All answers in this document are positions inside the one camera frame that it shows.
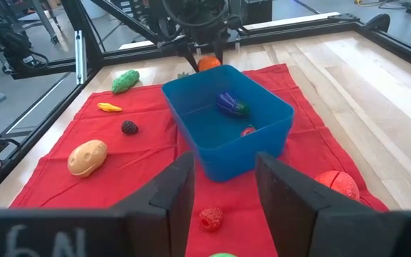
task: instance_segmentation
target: red cloth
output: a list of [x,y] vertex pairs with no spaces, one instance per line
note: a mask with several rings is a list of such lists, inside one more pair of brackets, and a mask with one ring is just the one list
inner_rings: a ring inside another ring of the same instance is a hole
[[[280,160],[312,177],[329,170],[347,172],[356,180],[363,203],[379,211],[387,210],[366,189],[356,165],[295,85],[286,65],[246,74],[295,109],[293,128]],[[98,102],[120,106],[123,112],[102,112],[96,108]],[[124,120],[138,124],[139,133],[124,136],[120,132]],[[87,179],[71,176],[66,166],[68,155],[91,139],[108,144],[106,162]],[[188,145],[178,132],[160,86],[131,89],[118,96],[110,92],[93,94],[51,152],[41,158],[11,207],[109,207],[140,188],[186,150]],[[207,233],[200,228],[198,214],[212,206],[224,210],[225,220],[218,232]],[[187,256],[222,252],[239,257],[277,256],[258,198],[255,174],[251,171],[226,183],[214,183],[198,166]]]

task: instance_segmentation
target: toy eggplant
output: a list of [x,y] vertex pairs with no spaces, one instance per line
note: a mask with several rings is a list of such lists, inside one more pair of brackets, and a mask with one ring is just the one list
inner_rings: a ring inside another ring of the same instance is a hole
[[234,117],[246,117],[249,114],[248,106],[237,100],[229,92],[218,94],[217,106],[225,114]]

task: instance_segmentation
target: handwritten label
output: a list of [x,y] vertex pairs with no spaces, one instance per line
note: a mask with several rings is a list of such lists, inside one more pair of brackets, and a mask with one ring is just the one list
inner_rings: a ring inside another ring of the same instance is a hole
[[[44,257],[30,248],[17,246],[17,238],[25,225],[15,225],[6,235],[6,253],[4,257]],[[53,242],[51,257],[86,257],[85,252],[85,230],[76,228],[75,247],[71,238],[65,232],[57,232]]]

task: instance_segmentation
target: yellow toy banana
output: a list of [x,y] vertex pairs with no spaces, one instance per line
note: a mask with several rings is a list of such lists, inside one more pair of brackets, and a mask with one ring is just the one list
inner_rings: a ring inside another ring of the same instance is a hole
[[110,103],[98,103],[98,108],[107,112],[122,111],[123,109]]

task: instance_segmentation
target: wooden table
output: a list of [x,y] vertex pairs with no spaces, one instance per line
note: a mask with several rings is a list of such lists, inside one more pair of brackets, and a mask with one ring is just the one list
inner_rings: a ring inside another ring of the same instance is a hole
[[[287,64],[305,97],[355,161],[370,191],[391,209],[411,209],[409,63],[355,32],[245,46],[225,52],[224,59],[241,71]],[[109,90],[113,79],[128,69],[140,72],[138,86],[162,84],[181,72],[193,72],[180,57],[103,68],[0,185],[0,208],[10,205],[39,158],[50,151],[90,94]]]

